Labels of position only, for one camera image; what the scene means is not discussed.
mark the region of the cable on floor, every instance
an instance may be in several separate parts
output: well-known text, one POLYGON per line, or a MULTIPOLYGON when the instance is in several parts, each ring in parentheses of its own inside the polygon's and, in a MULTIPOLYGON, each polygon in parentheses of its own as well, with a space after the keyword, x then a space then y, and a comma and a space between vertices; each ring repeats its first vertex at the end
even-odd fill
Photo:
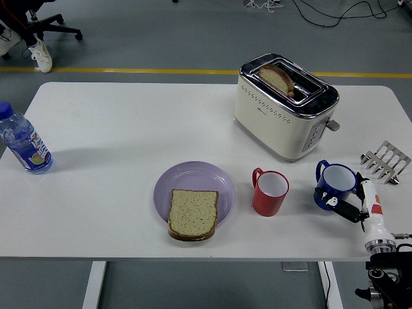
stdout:
POLYGON ((318 23, 315 23, 315 22, 310 21, 309 19, 307 19, 307 18, 303 15, 301 9, 299 8, 299 6, 298 6, 297 3, 295 2, 295 0, 292 0, 292 1, 293 1, 293 3, 295 4, 297 10, 299 11, 299 13, 301 14, 302 18, 303 18, 305 21, 307 21, 308 23, 311 23, 311 24, 313 24, 313 25, 315 25, 315 26, 320 26, 320 27, 323 27, 323 28, 336 27, 336 26, 341 22, 342 19, 368 18, 368 17, 373 17, 373 18, 376 18, 376 19, 386 18, 386 17, 388 16, 386 13, 388 13, 388 12, 390 12, 390 11, 393 11, 393 10, 396 10, 397 8, 400 8, 400 7, 401 7, 401 6, 398 5, 398 6, 394 7, 394 8, 389 9, 389 10, 384 10, 383 7, 382 7, 382 5, 380 4, 380 0, 378 0, 378 5, 379 5, 379 8, 380 8, 380 11, 381 11, 381 12, 379 12, 379 13, 376 14, 376 13, 373 12, 373 9, 372 9, 371 5, 370 5, 367 1, 360 1, 360 2, 355 3, 354 5, 352 5, 352 6, 351 6, 349 9, 347 9, 341 16, 332 16, 332 15, 328 15, 328 14, 326 14, 326 13, 323 13, 323 12, 319 11, 318 9, 314 8, 314 7, 313 7, 312 5, 310 5, 309 3, 305 2, 304 0, 301 0, 301 2, 302 2, 303 4, 309 6, 309 7, 310 7, 312 10, 314 10, 315 12, 317 12, 317 13, 319 13, 319 14, 321 14, 321 15, 330 17, 330 18, 332 18, 332 19, 338 19, 338 21, 337 21, 335 24, 326 26, 325 24, 318 24, 318 23), (358 5, 362 5, 362 4, 365 4, 365 5, 368 6, 368 8, 369 8, 369 10, 370 10, 370 12, 371 12, 371 15, 345 17, 345 15, 346 15, 350 10, 352 10, 354 7, 356 7, 356 6, 358 6, 358 5))
POLYGON ((248 0, 243 2, 244 6, 255 6, 256 8, 267 8, 270 13, 274 13, 274 10, 270 10, 271 8, 282 8, 283 5, 278 3, 279 0, 267 0, 261 6, 257 5, 255 0, 248 0))
POLYGON ((328 268, 326 267, 326 262, 323 262, 324 269, 326 271, 326 275, 328 276, 328 291, 326 292, 326 302, 324 304, 324 309, 328 309, 328 299, 329 299, 329 291, 330 291, 330 278, 328 273, 328 268))
POLYGON ((400 245, 397 246, 397 252, 399 252, 399 249, 402 247, 411 247, 412 245, 410 245, 409 243, 401 243, 400 245))

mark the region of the white sneaker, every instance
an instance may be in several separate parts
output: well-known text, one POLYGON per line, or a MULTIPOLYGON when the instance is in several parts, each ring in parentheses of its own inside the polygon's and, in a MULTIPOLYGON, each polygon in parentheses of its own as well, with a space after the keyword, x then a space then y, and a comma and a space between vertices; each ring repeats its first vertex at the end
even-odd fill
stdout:
POLYGON ((34 47, 28 48, 32 53, 32 59, 37 61, 39 69, 43 73, 48 73, 52 69, 53 61, 42 40, 37 39, 37 44, 34 47))
POLYGON ((0 57, 7 54, 7 52, 17 43, 20 43, 21 37, 13 30, 10 30, 10 37, 0 35, 0 57))

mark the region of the bread slice in toaster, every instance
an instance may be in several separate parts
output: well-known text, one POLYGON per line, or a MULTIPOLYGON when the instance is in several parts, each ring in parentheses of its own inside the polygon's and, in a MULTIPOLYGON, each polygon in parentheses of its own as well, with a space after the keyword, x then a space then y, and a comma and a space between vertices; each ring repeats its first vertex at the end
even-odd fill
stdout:
POLYGON ((282 69, 273 64, 266 64, 259 68, 259 76, 288 97, 294 97, 294 83, 282 69))

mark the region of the water bottle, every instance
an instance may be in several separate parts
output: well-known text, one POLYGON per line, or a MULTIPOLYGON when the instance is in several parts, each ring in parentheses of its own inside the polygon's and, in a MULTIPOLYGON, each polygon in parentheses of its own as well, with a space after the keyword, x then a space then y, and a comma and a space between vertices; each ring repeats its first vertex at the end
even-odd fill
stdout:
POLYGON ((23 167, 40 174, 53 165, 53 156, 24 115, 8 102, 0 102, 0 137, 23 167))

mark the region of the white cable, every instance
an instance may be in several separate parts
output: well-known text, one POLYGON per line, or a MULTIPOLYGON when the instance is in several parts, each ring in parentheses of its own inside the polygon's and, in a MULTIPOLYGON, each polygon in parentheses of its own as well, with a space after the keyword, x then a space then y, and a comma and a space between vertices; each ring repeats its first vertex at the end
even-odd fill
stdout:
POLYGON ((280 5, 279 3, 276 3, 275 0, 267 0, 261 6, 257 5, 255 3, 255 0, 250 0, 249 3, 246 6, 248 6, 248 5, 255 6, 257 8, 267 8, 270 13, 275 12, 274 10, 271 11, 270 10, 271 8, 282 8, 283 7, 283 5, 280 5))

